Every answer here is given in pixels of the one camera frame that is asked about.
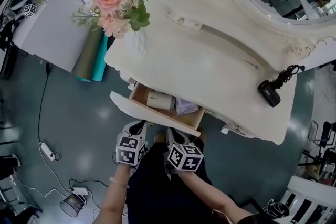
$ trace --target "white vase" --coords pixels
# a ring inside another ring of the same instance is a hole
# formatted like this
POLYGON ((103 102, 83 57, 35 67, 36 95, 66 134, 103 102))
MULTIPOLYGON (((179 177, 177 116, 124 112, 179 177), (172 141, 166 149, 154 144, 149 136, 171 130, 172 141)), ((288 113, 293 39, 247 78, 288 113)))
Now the white vase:
POLYGON ((145 28, 140 28, 139 31, 129 30, 125 34, 124 40, 130 55, 135 58, 145 56, 148 50, 148 37, 145 28))

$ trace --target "flower bouquet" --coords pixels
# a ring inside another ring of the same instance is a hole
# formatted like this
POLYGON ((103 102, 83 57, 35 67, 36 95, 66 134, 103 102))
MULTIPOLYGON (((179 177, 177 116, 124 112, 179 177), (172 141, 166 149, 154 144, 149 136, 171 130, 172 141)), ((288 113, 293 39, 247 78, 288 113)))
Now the flower bouquet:
POLYGON ((139 31, 150 24, 145 1, 148 0, 90 0, 71 19, 79 26, 101 26, 106 36, 121 39, 130 29, 139 31))

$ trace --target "mirror frame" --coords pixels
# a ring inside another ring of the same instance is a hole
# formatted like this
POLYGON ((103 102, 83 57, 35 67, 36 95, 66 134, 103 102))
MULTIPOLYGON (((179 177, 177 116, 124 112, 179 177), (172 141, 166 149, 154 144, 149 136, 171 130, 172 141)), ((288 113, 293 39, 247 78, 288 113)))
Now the mirror frame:
POLYGON ((252 0, 234 0, 234 2, 252 19, 263 26, 281 34, 294 37, 325 37, 336 36, 336 17, 311 20, 310 22, 295 21, 263 12, 252 0))

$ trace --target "green rolled mat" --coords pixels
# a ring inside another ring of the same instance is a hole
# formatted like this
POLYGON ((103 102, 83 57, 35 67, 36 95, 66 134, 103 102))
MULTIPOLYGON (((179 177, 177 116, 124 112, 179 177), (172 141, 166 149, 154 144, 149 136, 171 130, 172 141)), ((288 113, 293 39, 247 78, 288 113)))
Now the green rolled mat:
POLYGON ((83 50, 77 60, 75 76, 80 79, 91 81, 96 64, 96 58, 103 29, 94 25, 86 38, 83 50))

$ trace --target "yoga mat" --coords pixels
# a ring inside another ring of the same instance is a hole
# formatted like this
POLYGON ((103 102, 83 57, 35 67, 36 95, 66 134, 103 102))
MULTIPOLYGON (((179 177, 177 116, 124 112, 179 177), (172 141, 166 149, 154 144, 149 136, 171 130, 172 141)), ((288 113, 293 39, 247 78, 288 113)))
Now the yoga mat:
POLYGON ((105 54, 107 52, 107 40, 108 37, 103 35, 100 40, 100 45, 97 52, 96 64, 93 70, 93 78, 94 81, 101 81, 104 75, 105 70, 105 54))
POLYGON ((82 53, 77 60, 75 76, 79 79, 91 81, 93 78, 100 40, 103 35, 103 29, 101 27, 98 29, 96 28, 96 25, 91 27, 83 46, 82 53))

